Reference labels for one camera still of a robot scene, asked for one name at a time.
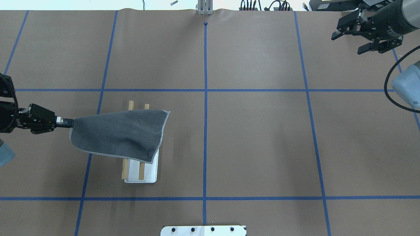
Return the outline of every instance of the gray towel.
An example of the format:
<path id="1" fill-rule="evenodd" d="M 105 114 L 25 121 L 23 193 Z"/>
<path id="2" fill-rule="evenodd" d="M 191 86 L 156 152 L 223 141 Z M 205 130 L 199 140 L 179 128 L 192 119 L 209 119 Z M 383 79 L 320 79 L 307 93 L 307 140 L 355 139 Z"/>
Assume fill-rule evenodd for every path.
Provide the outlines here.
<path id="1" fill-rule="evenodd" d="M 84 152 L 153 163 L 169 113 L 128 110 L 76 118 L 70 140 Z"/>

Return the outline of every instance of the white tray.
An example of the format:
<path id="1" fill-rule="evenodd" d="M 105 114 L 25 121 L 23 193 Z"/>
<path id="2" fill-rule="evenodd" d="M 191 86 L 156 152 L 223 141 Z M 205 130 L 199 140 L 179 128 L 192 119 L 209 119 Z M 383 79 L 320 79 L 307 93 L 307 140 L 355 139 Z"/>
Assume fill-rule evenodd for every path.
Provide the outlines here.
<path id="1" fill-rule="evenodd" d="M 126 183 L 155 183 L 158 178 L 158 156 L 159 150 L 156 152 L 155 158 L 152 164 L 144 164 L 144 179 L 139 180 L 139 167 L 140 162 L 129 159 L 129 173 Z"/>

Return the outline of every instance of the blue tape line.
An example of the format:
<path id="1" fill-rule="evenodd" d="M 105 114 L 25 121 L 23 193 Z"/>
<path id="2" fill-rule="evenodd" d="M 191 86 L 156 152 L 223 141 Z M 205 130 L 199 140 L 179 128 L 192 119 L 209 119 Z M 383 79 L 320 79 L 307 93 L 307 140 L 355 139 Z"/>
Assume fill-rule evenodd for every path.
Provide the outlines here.
<path id="1" fill-rule="evenodd" d="M 363 199 L 420 199 L 418 195 L 407 196 L 330 196 L 326 200 L 363 200 Z"/>
<path id="2" fill-rule="evenodd" d="M 207 201 L 322 200 L 323 197 L 207 197 Z"/>
<path id="3" fill-rule="evenodd" d="M 105 89 L 106 76 L 108 74 L 109 58 L 111 57 L 112 42 L 114 41 L 114 33 L 115 33 L 115 25 L 117 23 L 117 16 L 118 16 L 118 11 L 116 10 L 115 16 L 114 16 L 114 24 L 112 25 L 112 32 L 111 32 L 111 39 L 109 42 L 108 55 L 106 57 L 104 77 L 103 77 L 102 87 L 101 87 L 101 94 L 99 96 L 98 110 L 96 111 L 96 114 L 99 114 L 101 112 L 102 98 L 103 98 L 104 89 Z"/>
<path id="4" fill-rule="evenodd" d="M 308 89 L 309 92 L 383 92 L 383 89 Z"/>
<path id="5" fill-rule="evenodd" d="M 420 195 L 313 197 L 206 197 L 207 201 L 420 199 Z M 81 197 L 0 197 L 0 201 L 80 201 Z M 84 201 L 202 201 L 203 197 L 85 197 Z"/>
<path id="6" fill-rule="evenodd" d="M 86 165 L 86 172 L 85 172 L 85 175 L 84 175 L 83 189 L 82 189 L 82 192 L 81 192 L 79 212 L 77 214 L 76 229 L 74 230 L 74 236 L 77 236 L 78 233 L 79 233 L 81 213 L 82 213 L 82 210 L 83 210 L 84 196 L 86 194 L 86 186 L 87 186 L 87 180 L 88 180 L 88 177 L 89 177 L 89 170 L 90 170 L 91 161 L 92 161 L 92 153 L 89 153 L 89 157 L 87 159 L 87 165 Z"/>
<path id="7" fill-rule="evenodd" d="M 305 92 L 305 89 L 208 89 L 209 92 Z"/>
<path id="8" fill-rule="evenodd" d="M 0 197 L 0 201 L 80 201 L 81 197 Z"/>
<path id="9" fill-rule="evenodd" d="M 207 22 L 204 22 L 204 153 L 203 153 L 203 225 L 207 222 Z"/>
<path id="10" fill-rule="evenodd" d="M 74 236 L 77 236 L 79 234 L 79 226 L 80 226 L 80 220 L 81 220 L 81 212 L 83 210 L 83 203 L 84 200 L 80 200 L 80 205 L 79 205 L 79 212 L 77 214 L 77 221 L 76 221 L 76 229 L 74 230 Z"/>
<path id="11" fill-rule="evenodd" d="M 85 201 L 202 201 L 202 197 L 85 197 Z"/>
<path id="12" fill-rule="evenodd" d="M 18 46 L 19 39 L 21 38 L 21 34 L 22 34 L 22 31 L 25 27 L 25 23 L 26 23 L 26 19 L 28 18 L 28 14 L 29 14 L 29 11 L 27 10 L 26 14 L 25 14 L 25 17 L 24 17 L 24 21 L 22 22 L 22 25 L 21 25 L 21 28 L 19 30 L 18 36 L 16 38 L 15 44 L 13 45 L 13 49 L 12 49 L 12 53 L 10 54 L 9 61 L 7 61 L 7 65 L 6 65 L 6 69 L 4 70 L 4 74 L 7 74 L 7 71 L 9 70 L 9 66 L 12 63 L 12 58 L 13 58 L 13 55 L 15 54 L 16 47 Z"/>
<path id="13" fill-rule="evenodd" d="M 417 127 L 419 128 L 419 131 L 420 131 L 420 121 L 419 121 L 419 117 L 417 113 L 414 113 L 414 119 L 416 119 Z"/>
<path id="14" fill-rule="evenodd" d="M 17 92 L 100 92 L 101 89 L 15 89 Z"/>
<path id="15" fill-rule="evenodd" d="M 394 53 L 395 61 L 398 61 L 398 56 L 397 56 L 397 54 L 395 52 L 395 49 L 392 49 L 392 52 Z M 402 69 L 401 69 L 401 65 L 400 64 L 398 64 L 398 70 L 399 70 L 400 73 L 402 73 Z"/>
<path id="16" fill-rule="evenodd" d="M 325 222 L 326 222 L 326 226 L 327 226 L 328 236 L 331 236 L 331 228 L 330 228 L 330 220 L 329 220 L 329 215 L 328 215 L 327 201 L 325 200 L 324 180 L 323 180 L 322 170 L 321 170 L 321 161 L 320 161 L 320 158 L 319 158 L 318 143 L 317 143 L 317 139 L 316 139 L 315 125 L 314 125 L 314 120 L 313 120 L 313 115 L 312 115 L 311 100 L 310 100 L 310 97 L 309 97 L 308 82 L 307 82 L 306 70 L 305 70 L 305 61 L 303 60 L 302 44 L 301 44 L 301 41 L 300 41 L 299 24 L 298 24 L 298 20 L 297 20 L 296 11 L 294 12 L 294 22 L 295 22 L 295 25 L 296 25 L 296 34 L 297 34 L 297 42 L 298 42 L 298 45 L 299 45 L 300 62 L 301 62 L 301 65 L 302 65 L 303 80 L 305 82 L 306 100 L 307 100 L 307 103 L 308 103 L 309 118 L 310 118 L 311 127 L 312 127 L 312 137 L 313 137 L 313 140 L 314 140 L 316 162 L 317 162 L 317 165 L 318 165 L 319 182 L 320 182 L 320 185 L 321 185 L 321 193 L 322 193 L 322 197 L 323 197 Z"/>
<path id="17" fill-rule="evenodd" d="M 104 89 L 106 92 L 204 92 L 204 89 Z"/>
<path id="18" fill-rule="evenodd" d="M 383 92 L 383 89 L 16 89 L 18 92 Z"/>
<path id="19" fill-rule="evenodd" d="M 113 42 L 113 39 L 114 39 L 115 26 L 116 26 L 116 23 L 117 23 L 117 16 L 118 16 L 118 11 L 116 10 L 115 15 L 114 15 L 114 23 L 112 25 L 112 32 L 111 32 L 111 39 L 110 39 L 110 42 L 109 42 L 108 55 L 107 55 L 106 63 L 105 63 L 105 70 L 104 70 L 104 77 L 103 77 L 103 80 L 102 80 L 101 94 L 99 96 L 98 109 L 96 111 L 96 114 L 99 114 L 100 111 L 101 111 L 102 97 L 103 97 L 103 94 L 104 94 L 106 76 L 107 76 L 107 72 L 108 72 L 109 58 L 111 57 L 112 42 Z M 85 173 L 85 176 L 84 176 L 84 183 L 83 183 L 83 189 L 82 189 L 80 206 L 79 206 L 79 213 L 77 215 L 76 229 L 74 231 L 74 236 L 77 236 L 78 233 L 79 233 L 79 226 L 80 226 L 81 214 L 82 214 L 82 210 L 83 210 L 84 196 L 86 194 L 87 180 L 89 178 L 89 170 L 90 170 L 91 161 L 92 161 L 92 154 L 89 153 L 89 158 L 87 160 L 86 173 Z"/>

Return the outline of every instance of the black cable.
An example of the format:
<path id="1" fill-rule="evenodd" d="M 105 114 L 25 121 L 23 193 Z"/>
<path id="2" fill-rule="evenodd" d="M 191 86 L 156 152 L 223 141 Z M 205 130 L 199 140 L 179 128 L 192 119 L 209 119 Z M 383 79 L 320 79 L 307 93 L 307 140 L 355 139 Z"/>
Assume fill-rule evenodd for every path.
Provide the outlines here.
<path id="1" fill-rule="evenodd" d="M 268 10 L 270 10 L 271 6 L 272 6 L 272 5 L 273 5 L 273 3 L 275 3 L 275 2 L 278 2 L 278 10 L 281 10 L 282 3 L 284 3 L 285 1 L 282 1 L 282 0 L 275 0 L 274 2 L 272 2 L 272 3 L 270 4 L 270 6 L 268 7 Z"/>
<path id="2" fill-rule="evenodd" d="M 417 47 L 415 47 L 415 48 L 413 48 L 411 51 L 409 51 L 409 52 L 407 52 L 407 54 L 405 54 L 404 56 L 402 56 L 402 58 L 400 58 L 392 67 L 391 67 L 391 70 L 389 70 L 389 72 L 388 72 L 388 75 L 386 76 L 386 79 L 385 79 L 385 83 L 384 83 L 384 85 L 383 85 L 383 90 L 384 90 L 384 92 L 385 92 L 385 96 L 388 98 L 388 100 L 390 100 L 394 105 L 396 105 L 397 107 L 399 107 L 399 108 L 402 108 L 402 109 L 404 109 L 404 110 L 407 110 L 407 111 L 411 111 L 411 112 L 415 112 L 415 113 L 420 113 L 420 110 L 415 110 L 415 109 L 411 109 L 411 108 L 408 108 L 408 107 L 405 107 L 405 106 L 403 106 L 403 105 L 401 105 L 401 104 L 399 104 L 399 103 L 397 103 L 396 101 L 394 101 L 394 99 L 392 99 L 391 98 L 391 96 L 389 96 L 389 93 L 388 93 L 388 80 L 389 80 L 389 77 L 391 77 L 391 74 L 392 74 L 392 72 L 394 71 L 394 69 L 398 66 L 398 64 L 400 64 L 400 62 L 402 62 L 402 60 L 404 60 L 408 55 L 410 55 L 411 53 L 413 53 L 414 51 L 416 51 L 416 50 L 418 50 L 420 48 L 420 45 L 419 46 L 417 46 Z"/>
<path id="3" fill-rule="evenodd" d="M 283 4 L 278 8 L 278 10 L 283 10 L 285 5 L 286 5 L 286 1 L 283 2 Z"/>
<path id="4" fill-rule="evenodd" d="M 309 11 L 309 8 L 308 8 L 308 6 L 307 6 L 305 3 L 302 3 L 302 7 L 303 7 L 305 10 Z"/>
<path id="5" fill-rule="evenodd" d="M 8 89 L 9 89 L 8 92 L 10 92 L 13 95 L 13 100 L 15 102 L 15 107 L 16 107 L 15 108 L 15 113 L 14 113 L 13 118 L 12 118 L 12 121 L 10 122 L 10 124 L 6 128 L 0 130 L 0 133 L 1 133 L 3 131 L 7 130 L 8 128 L 10 128 L 13 125 L 13 122 L 15 121 L 16 117 L 18 116 L 19 105 L 18 105 L 18 99 L 16 98 L 16 93 L 13 92 L 13 87 L 9 84 L 9 82 L 1 74 L 0 74 L 0 79 L 3 80 L 3 82 L 7 85 Z"/>

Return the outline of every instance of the metal bracket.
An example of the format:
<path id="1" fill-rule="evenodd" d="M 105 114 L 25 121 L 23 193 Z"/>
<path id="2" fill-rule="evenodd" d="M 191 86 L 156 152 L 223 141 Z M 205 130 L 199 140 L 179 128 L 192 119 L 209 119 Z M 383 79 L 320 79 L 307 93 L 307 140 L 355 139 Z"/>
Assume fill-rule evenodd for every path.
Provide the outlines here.
<path id="1" fill-rule="evenodd" d="M 199 15 L 213 15 L 213 0 L 198 0 L 197 13 Z"/>
<path id="2" fill-rule="evenodd" d="M 247 236 L 246 226 L 165 226 L 160 236 Z"/>

